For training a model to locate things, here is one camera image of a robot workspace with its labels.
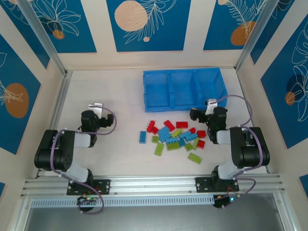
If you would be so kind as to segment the blue three-compartment plastic bin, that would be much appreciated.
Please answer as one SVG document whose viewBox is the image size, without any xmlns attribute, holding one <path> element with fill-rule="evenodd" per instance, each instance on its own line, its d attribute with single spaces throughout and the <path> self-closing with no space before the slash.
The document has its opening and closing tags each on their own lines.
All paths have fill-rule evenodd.
<svg viewBox="0 0 308 231">
<path fill-rule="evenodd" d="M 143 72 L 144 107 L 148 113 L 206 110 L 206 101 L 227 96 L 219 68 Z"/>
</svg>

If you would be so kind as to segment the small controller circuit board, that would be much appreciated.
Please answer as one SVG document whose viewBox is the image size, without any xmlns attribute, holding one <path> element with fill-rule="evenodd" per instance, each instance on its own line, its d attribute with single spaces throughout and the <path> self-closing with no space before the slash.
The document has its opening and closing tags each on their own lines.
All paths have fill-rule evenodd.
<svg viewBox="0 0 308 231">
<path fill-rule="evenodd" d="M 241 195 L 215 195 L 213 206 L 218 209 L 225 209 L 240 198 Z"/>
<path fill-rule="evenodd" d="M 77 198 L 77 205 L 96 205 L 98 197 L 80 196 Z"/>
</svg>

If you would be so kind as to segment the long blue lego brick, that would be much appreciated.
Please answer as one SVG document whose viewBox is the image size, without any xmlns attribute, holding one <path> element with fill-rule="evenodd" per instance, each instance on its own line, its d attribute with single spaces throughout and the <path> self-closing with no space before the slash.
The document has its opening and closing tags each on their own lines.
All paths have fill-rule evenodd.
<svg viewBox="0 0 308 231">
<path fill-rule="evenodd" d="M 189 141 L 195 140 L 198 137 L 198 135 L 196 133 L 191 133 L 190 131 L 186 131 L 180 134 L 179 137 L 180 139 L 185 139 L 186 142 L 189 142 Z"/>
</svg>

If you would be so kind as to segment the aluminium side rail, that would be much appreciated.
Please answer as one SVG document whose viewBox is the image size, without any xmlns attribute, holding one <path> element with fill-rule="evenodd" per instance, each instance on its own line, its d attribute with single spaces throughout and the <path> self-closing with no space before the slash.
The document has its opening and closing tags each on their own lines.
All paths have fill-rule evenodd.
<svg viewBox="0 0 308 231">
<path fill-rule="evenodd" d="M 62 83 L 60 85 L 60 89 L 59 89 L 59 92 L 56 98 L 55 106 L 52 111 L 51 122 L 50 122 L 48 129 L 57 130 L 72 75 L 73 75 L 73 71 L 71 70 L 67 71 L 65 77 L 62 80 Z"/>
</svg>

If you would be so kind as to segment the grey metal sheet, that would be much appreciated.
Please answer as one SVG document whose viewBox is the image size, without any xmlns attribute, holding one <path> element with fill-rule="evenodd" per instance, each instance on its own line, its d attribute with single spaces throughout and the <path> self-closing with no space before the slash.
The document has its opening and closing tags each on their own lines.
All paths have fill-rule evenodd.
<svg viewBox="0 0 308 231">
<path fill-rule="evenodd" d="M 274 197 L 249 194 L 225 210 L 212 205 L 32 208 L 25 231 L 284 231 Z"/>
</svg>

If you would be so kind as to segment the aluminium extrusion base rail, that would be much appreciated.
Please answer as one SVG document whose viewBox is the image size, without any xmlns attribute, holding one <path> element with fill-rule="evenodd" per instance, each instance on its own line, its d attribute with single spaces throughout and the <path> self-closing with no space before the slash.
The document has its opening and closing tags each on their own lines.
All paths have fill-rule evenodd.
<svg viewBox="0 0 308 231">
<path fill-rule="evenodd" d="M 196 182 L 198 175 L 174 176 L 95 176 L 96 180 L 110 180 L 109 196 L 180 196 L 195 195 L 198 190 L 210 194 L 208 187 Z M 251 193 L 284 193 L 285 187 L 279 174 L 246 174 L 238 179 L 239 193 L 248 191 L 256 181 Z M 55 198 L 66 196 L 68 181 L 56 176 L 40 176 L 26 179 L 21 192 L 22 198 Z"/>
</svg>

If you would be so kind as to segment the aluminium frame post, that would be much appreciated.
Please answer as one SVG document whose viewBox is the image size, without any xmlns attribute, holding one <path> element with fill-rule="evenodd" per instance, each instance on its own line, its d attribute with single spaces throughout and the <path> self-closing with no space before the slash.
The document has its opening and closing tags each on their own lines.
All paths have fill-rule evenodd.
<svg viewBox="0 0 308 231">
<path fill-rule="evenodd" d="M 254 48 L 259 36 L 261 35 L 264 27 L 266 26 L 268 20 L 271 17 L 271 14 L 273 13 L 274 9 L 276 8 L 276 5 L 279 0 L 267 0 L 265 2 L 264 9 L 260 13 L 260 16 L 258 17 L 256 24 L 247 39 L 246 44 L 244 45 L 242 52 L 239 56 L 239 59 L 235 65 L 235 70 L 236 73 L 240 71 L 242 66 L 244 65 L 245 60 L 248 58 L 250 55 L 250 52 Z"/>
<path fill-rule="evenodd" d="M 61 75 L 66 77 L 67 70 L 30 3 L 28 0 L 16 0 L 16 2 L 53 64 Z"/>
<path fill-rule="evenodd" d="M 282 221 L 283 230 L 303 231 L 288 194 L 285 192 L 275 192 L 273 196 Z"/>
<path fill-rule="evenodd" d="M 18 199 L 7 231 L 25 231 L 33 199 Z"/>
</svg>

